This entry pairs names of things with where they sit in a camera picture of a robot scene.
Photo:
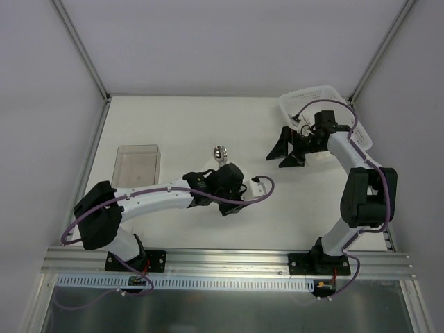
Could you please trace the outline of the white paper napkin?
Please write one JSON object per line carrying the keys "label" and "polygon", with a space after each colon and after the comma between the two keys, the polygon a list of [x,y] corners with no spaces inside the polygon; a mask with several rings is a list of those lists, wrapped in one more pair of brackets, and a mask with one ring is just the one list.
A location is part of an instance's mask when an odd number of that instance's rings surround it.
{"label": "white paper napkin", "polygon": [[234,204],[236,207],[241,206],[241,202],[245,206],[265,200],[273,192],[273,181],[271,191],[267,191],[261,181],[265,176],[253,176],[227,157],[210,159],[204,168],[210,170],[206,179],[215,186],[214,196],[239,201]]}

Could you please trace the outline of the black handled steel spoon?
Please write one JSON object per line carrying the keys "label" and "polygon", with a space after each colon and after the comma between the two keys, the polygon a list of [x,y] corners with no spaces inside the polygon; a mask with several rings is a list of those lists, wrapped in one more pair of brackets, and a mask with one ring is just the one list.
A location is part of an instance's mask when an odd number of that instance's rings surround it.
{"label": "black handled steel spoon", "polygon": [[214,156],[214,159],[216,160],[216,162],[218,163],[219,167],[222,167],[223,165],[225,165],[222,162],[222,159],[223,159],[222,158],[222,146],[216,146],[214,148],[213,156]]}

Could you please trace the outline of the black handled steel fork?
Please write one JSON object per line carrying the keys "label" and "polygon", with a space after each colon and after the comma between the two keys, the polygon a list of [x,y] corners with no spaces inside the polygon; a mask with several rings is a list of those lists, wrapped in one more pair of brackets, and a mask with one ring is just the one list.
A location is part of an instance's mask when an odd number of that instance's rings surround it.
{"label": "black handled steel fork", "polygon": [[228,151],[227,148],[222,146],[222,162],[226,164],[228,162]]}

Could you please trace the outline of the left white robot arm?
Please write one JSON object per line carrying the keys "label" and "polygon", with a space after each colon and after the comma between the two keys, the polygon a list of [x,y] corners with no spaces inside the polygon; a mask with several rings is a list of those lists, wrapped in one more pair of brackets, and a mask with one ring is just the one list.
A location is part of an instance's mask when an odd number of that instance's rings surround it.
{"label": "left white robot arm", "polygon": [[122,224],[132,218],[169,209],[219,205],[223,216],[238,212],[244,174],[228,163],[220,169],[186,173],[167,184],[113,188],[108,181],[96,184],[75,206],[80,242],[85,250],[104,249],[120,258],[131,271],[140,269],[146,254],[139,237],[124,230]]}

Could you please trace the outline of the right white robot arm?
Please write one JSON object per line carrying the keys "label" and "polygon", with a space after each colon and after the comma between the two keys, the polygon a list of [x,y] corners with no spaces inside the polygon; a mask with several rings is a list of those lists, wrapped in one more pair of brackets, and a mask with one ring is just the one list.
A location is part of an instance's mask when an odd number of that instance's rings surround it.
{"label": "right white robot arm", "polygon": [[393,219],[398,174],[376,163],[352,139],[351,126],[339,124],[334,111],[321,110],[303,135],[285,126],[267,160],[279,159],[281,168],[303,167],[306,156],[329,152],[347,173],[340,200],[340,219],[319,237],[308,253],[290,254],[291,275],[350,274],[347,249],[366,233],[385,231]]}

